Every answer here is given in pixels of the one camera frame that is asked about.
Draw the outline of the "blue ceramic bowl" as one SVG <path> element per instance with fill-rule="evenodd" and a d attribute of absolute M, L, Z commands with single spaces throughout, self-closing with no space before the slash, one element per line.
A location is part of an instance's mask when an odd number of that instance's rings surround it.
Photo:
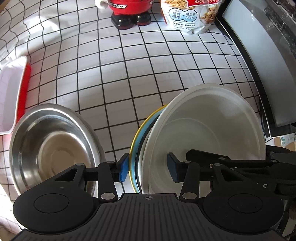
<path fill-rule="evenodd" d="M 132 160 L 130 168 L 130 175 L 133 181 L 134 189 L 136 193 L 142 193 L 142 188 L 140 185 L 139 179 L 139 163 L 140 163 L 140 151 L 144 144 L 146 137 L 149 135 L 150 130 L 154 126 L 155 122 L 157 121 L 159 114 L 154 114 L 151 116 L 146 123 L 142 124 L 142 129 L 140 130 L 133 149 Z"/>

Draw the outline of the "white paper noodle bowl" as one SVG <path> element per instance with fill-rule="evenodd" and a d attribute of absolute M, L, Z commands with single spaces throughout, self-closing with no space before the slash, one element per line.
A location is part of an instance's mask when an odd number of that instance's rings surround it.
<path fill-rule="evenodd" d="M 264 160 L 261 125 L 251 105 L 237 92 L 218 84 L 201 84 L 176 96 L 163 110 L 147 139 L 140 183 L 143 193 L 180 193 L 172 180 L 167 154 L 185 161 L 199 150 L 234 160 Z"/>

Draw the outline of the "yellow rimmed white bowl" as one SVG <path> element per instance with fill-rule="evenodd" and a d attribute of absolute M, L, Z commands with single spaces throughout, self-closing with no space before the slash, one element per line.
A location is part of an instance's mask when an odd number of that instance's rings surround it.
<path fill-rule="evenodd" d="M 129 153 L 129 178 L 135 193 L 142 193 L 138 174 L 140 151 L 142 150 L 145 140 L 149 137 L 149 132 L 151 131 L 158 117 L 165 108 L 166 105 L 162 106 L 161 108 L 155 110 L 152 114 L 150 114 L 139 127 L 137 133 L 133 138 L 132 146 Z"/>

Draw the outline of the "stainless steel bowl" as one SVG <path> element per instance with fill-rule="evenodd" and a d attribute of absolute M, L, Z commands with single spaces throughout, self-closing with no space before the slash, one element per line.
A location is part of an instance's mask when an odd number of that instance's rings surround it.
<path fill-rule="evenodd" d="M 105 162 L 105 153 L 89 123 L 58 104 L 41 104 L 26 111 L 10 142 L 11 176 L 18 195 L 83 163 L 87 168 Z"/>

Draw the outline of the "white and red rectangular tray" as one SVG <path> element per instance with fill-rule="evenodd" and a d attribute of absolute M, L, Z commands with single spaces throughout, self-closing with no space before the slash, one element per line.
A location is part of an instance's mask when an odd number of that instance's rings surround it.
<path fill-rule="evenodd" d="M 30 75 L 26 56 L 6 64 L 1 71 L 1 135 L 11 133 L 25 113 Z"/>

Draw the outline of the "white black grid tablecloth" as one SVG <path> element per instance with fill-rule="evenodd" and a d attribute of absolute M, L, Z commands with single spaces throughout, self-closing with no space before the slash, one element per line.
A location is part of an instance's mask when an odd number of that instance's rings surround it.
<path fill-rule="evenodd" d="M 224 85 L 257 115 L 259 95 L 231 38 L 213 23 L 190 35 L 169 27 L 158 1 L 147 26 L 118 30 L 94 1 L 9 1 L 1 11 L 1 66 L 26 56 L 25 109 L 54 103 L 81 114 L 107 160 L 127 153 L 155 110 L 199 84 Z"/>

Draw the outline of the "red cereal bag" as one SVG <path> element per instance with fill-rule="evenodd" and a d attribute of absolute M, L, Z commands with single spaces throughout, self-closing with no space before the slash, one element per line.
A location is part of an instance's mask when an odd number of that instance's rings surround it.
<path fill-rule="evenodd" d="M 214 22 L 221 3 L 220 0 L 165 0 L 160 1 L 160 6 L 170 27 L 188 34 L 203 34 Z"/>

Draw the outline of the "white microwave oven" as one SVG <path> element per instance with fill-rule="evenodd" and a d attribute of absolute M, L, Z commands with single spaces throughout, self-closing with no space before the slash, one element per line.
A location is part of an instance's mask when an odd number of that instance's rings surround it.
<path fill-rule="evenodd" d="M 251 73 L 266 136 L 295 133 L 295 1 L 223 1 L 216 24 Z"/>

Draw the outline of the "red panda robot figurine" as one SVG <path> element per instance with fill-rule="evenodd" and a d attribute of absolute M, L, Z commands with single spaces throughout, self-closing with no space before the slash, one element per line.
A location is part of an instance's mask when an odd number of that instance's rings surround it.
<path fill-rule="evenodd" d="M 127 30 L 134 25 L 147 26 L 151 23 L 151 0 L 107 0 L 95 1 L 98 9 L 110 8 L 111 21 L 119 30 Z"/>

